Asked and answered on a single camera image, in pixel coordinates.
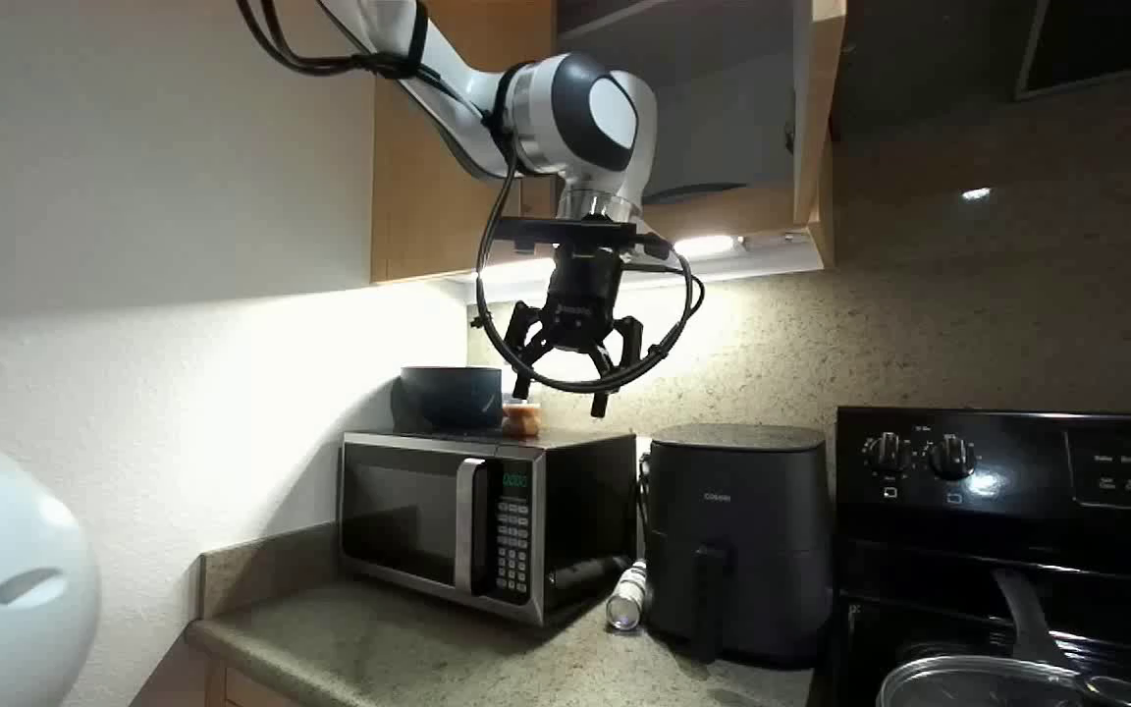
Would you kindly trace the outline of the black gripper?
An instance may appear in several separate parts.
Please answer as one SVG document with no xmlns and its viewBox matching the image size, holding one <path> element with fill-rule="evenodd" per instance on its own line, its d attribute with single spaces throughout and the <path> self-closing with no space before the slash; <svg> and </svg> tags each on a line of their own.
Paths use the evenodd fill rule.
<svg viewBox="0 0 1131 707">
<path fill-rule="evenodd" d="M 607 398 L 640 368 L 642 348 L 642 323 L 632 314 L 614 314 L 622 275 L 627 271 L 627 251 L 666 259 L 670 242 L 640 231 L 635 223 L 531 216 L 499 216 L 496 241 L 509 241 L 518 251 L 553 251 L 544 303 L 518 303 L 501 334 L 505 348 L 513 352 L 513 398 L 531 398 L 531 368 L 543 352 L 594 352 L 594 411 L 606 416 Z"/>
</svg>

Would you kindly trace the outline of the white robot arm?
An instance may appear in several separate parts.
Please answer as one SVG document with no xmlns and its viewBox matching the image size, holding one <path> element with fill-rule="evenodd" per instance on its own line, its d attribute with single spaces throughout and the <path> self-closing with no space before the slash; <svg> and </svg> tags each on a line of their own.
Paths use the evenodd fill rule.
<svg viewBox="0 0 1131 707">
<path fill-rule="evenodd" d="M 474 249 L 474 305 L 480 329 L 513 368 L 513 392 L 586 392 L 599 416 L 687 327 L 679 314 L 646 346 L 642 323 L 615 314 L 627 271 L 674 271 L 690 286 L 687 259 L 635 223 L 654 148 L 650 87 L 578 52 L 480 71 L 423 0 L 318 5 L 352 41 L 352 67 L 394 79 L 470 174 L 499 179 Z M 481 284 L 496 242 L 553 254 L 544 303 L 518 303 L 505 329 L 496 329 Z"/>
</svg>

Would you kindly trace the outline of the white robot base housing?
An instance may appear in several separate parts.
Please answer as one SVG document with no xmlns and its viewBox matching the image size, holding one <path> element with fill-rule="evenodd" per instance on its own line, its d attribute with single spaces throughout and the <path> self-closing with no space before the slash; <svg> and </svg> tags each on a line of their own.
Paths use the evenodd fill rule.
<svg viewBox="0 0 1131 707">
<path fill-rule="evenodd" d="M 95 630 L 98 564 L 78 520 L 0 450 L 0 707 L 60 707 Z"/>
</svg>

